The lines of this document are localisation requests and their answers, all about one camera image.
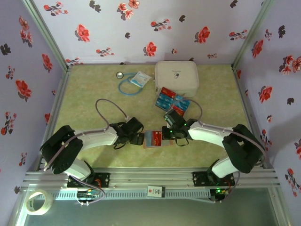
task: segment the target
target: blue stethoscope tubing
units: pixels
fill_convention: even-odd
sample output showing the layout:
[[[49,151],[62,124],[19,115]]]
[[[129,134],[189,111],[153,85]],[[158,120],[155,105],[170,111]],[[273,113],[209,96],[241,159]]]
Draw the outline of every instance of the blue stethoscope tubing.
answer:
[[[123,95],[126,95],[126,96],[135,96],[135,95],[137,95],[138,93],[140,93],[140,92],[142,91],[142,88],[140,88],[140,89],[139,89],[137,92],[135,92],[135,93],[125,93],[125,92],[121,91],[121,89],[120,89],[120,86],[121,86],[124,82],[127,81],[127,82],[131,83],[131,79],[132,79],[136,74],[137,74],[137,72],[123,74],[124,76],[129,76],[129,75],[131,75],[131,76],[129,76],[127,79],[122,80],[122,81],[119,83],[119,85],[118,85],[118,90],[119,90],[120,93],[122,93]]]

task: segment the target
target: tape roll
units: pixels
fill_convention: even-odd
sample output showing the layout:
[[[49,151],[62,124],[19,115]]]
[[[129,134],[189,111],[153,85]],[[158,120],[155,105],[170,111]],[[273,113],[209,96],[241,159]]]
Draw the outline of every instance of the tape roll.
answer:
[[[44,204],[42,205],[42,207],[36,210],[33,207],[33,203],[34,203],[34,200],[36,199],[36,197],[40,194],[44,195],[45,201],[44,201]],[[50,209],[50,207],[52,206],[52,202],[53,202],[53,199],[52,199],[51,193],[48,193],[41,189],[36,190],[36,191],[32,192],[27,198],[27,201],[26,201],[27,213],[30,215],[43,215],[43,214],[47,213],[47,211]]]

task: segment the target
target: white storage case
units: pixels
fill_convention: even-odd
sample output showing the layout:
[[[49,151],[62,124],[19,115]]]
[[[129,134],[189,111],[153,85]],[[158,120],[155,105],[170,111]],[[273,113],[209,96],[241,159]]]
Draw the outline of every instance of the white storage case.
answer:
[[[155,70],[156,93],[162,87],[193,97],[199,87],[197,65],[192,61],[160,61]]]

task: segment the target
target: floral wallpaper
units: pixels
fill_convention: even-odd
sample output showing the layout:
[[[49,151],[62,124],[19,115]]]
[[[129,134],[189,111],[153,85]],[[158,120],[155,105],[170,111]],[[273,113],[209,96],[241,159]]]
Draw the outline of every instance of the floral wallpaper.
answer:
[[[26,171],[33,170],[63,69],[27,9],[2,0],[0,33],[0,225],[8,225]]]
[[[262,1],[33,0],[68,65],[231,64]]]
[[[276,170],[294,225],[301,221],[300,7],[299,0],[275,1],[236,67],[249,117]]]

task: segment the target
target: stethoscope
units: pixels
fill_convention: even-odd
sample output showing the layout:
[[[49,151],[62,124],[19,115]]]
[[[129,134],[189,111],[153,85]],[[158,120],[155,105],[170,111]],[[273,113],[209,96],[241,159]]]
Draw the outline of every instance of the stethoscope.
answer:
[[[120,86],[124,83],[124,82],[129,82],[129,83],[131,83],[131,79],[135,76],[137,74],[137,72],[134,72],[134,73],[126,73],[126,74],[124,74],[124,73],[122,73],[122,72],[117,72],[116,73],[116,77],[118,78],[118,79],[122,79],[123,78],[123,76],[129,76],[127,79],[124,79],[124,80],[122,80],[120,83],[119,83],[119,85],[118,85],[118,90],[119,90],[119,92],[120,93],[122,93],[123,95],[126,95],[126,96],[135,96],[135,95],[137,95],[138,93],[140,93],[141,91],[142,91],[142,88],[140,88],[137,92],[135,92],[135,93],[125,93],[125,92],[123,92],[121,89],[120,89]]]

